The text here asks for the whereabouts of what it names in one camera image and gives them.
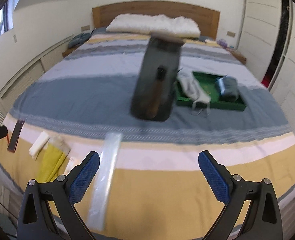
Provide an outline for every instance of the wall socket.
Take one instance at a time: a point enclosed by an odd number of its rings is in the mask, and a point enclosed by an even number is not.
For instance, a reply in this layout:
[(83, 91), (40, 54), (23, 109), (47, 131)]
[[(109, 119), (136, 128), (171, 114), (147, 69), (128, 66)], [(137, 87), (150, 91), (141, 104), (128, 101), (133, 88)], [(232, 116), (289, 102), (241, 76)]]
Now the wall socket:
[(233, 38), (235, 38), (235, 33), (233, 33), (233, 32), (230, 32), (230, 31), (228, 31), (227, 32), (227, 36), (230, 36), (230, 37), (233, 37)]
[(88, 31), (89, 29), (90, 29), (90, 26), (89, 25), (82, 26), (81, 27), (81, 32)]

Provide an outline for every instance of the wooden headboard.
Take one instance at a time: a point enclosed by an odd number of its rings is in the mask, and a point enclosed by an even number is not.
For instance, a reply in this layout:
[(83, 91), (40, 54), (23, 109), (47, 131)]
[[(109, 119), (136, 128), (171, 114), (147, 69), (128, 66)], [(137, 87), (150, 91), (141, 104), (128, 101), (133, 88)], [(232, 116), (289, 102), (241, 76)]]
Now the wooden headboard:
[(96, 28), (108, 26), (112, 20), (123, 13), (158, 15), (165, 14), (175, 18), (184, 16), (193, 19), (201, 30), (201, 35), (216, 39), (220, 12), (201, 6), (171, 1), (132, 1), (113, 3), (92, 9)]

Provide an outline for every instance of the tray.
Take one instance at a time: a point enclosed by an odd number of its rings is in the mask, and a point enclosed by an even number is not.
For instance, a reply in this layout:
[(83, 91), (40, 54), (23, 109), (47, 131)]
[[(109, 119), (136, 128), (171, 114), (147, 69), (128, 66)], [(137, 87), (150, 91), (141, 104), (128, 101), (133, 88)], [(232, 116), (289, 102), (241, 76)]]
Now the tray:
[[(200, 83), (200, 86), (204, 89), (206, 93), (210, 95), (211, 102), (210, 108), (216, 109), (224, 109), (224, 110), (234, 110), (234, 111), (244, 111), (246, 108), (246, 104), (242, 99), (241, 95), (239, 98), (231, 103), (219, 100), (219, 92), (215, 88), (216, 78), (221, 78), (223, 76), (202, 73), (202, 72), (193, 72), (193, 75)], [(181, 84), (177, 81), (175, 85), (175, 93), (176, 93), (176, 104), (178, 106), (190, 106), (192, 107), (192, 101), (188, 98), (182, 91)], [(205, 107), (203, 103), (197, 103), (197, 107)]]

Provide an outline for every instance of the metal bolt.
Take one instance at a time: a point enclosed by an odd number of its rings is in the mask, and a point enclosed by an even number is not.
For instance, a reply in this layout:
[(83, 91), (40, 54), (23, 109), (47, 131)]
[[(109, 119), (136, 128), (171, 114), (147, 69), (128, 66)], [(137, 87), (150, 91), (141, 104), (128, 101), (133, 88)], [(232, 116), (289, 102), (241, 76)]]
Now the metal bolt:
[(30, 186), (33, 186), (35, 184), (35, 179), (31, 179), (29, 182), (28, 182), (28, 185)]
[(233, 176), (233, 179), (235, 179), (236, 181), (240, 181), (240, 180), (242, 180), (242, 177), (240, 175), (238, 175), (238, 174), (235, 174)]
[(265, 179), (264, 179), (264, 182), (265, 182), (267, 185), (270, 185), (270, 184), (272, 183), (271, 180), (268, 179), (268, 178), (265, 178)]
[(58, 176), (58, 177), (57, 177), (57, 180), (58, 180), (58, 181), (63, 181), (63, 180), (65, 180), (65, 175), (60, 175), (60, 176)]

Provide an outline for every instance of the blue textured pad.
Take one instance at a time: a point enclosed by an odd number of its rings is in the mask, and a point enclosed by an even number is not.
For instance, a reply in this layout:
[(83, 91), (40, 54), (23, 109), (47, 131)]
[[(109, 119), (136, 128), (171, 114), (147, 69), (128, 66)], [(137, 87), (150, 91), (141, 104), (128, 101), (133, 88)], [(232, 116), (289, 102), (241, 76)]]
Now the blue textured pad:
[(100, 157), (98, 153), (93, 156), (86, 163), (84, 168), (77, 175), (70, 187), (69, 202), (73, 206), (75, 203), (81, 202), (86, 190), (89, 187), (100, 166)]
[(216, 199), (226, 205), (230, 201), (228, 185), (203, 152), (199, 154), (199, 167), (210, 185)]

